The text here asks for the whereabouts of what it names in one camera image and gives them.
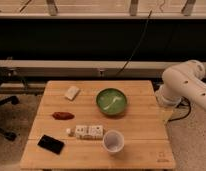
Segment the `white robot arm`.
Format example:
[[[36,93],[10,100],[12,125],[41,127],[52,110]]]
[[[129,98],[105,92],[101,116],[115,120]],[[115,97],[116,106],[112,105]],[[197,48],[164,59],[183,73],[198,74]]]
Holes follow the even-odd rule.
[[[206,73],[198,60],[189,60],[168,67],[162,73],[163,84],[155,92],[162,107],[176,107],[183,97],[206,111],[206,83],[202,81]]]

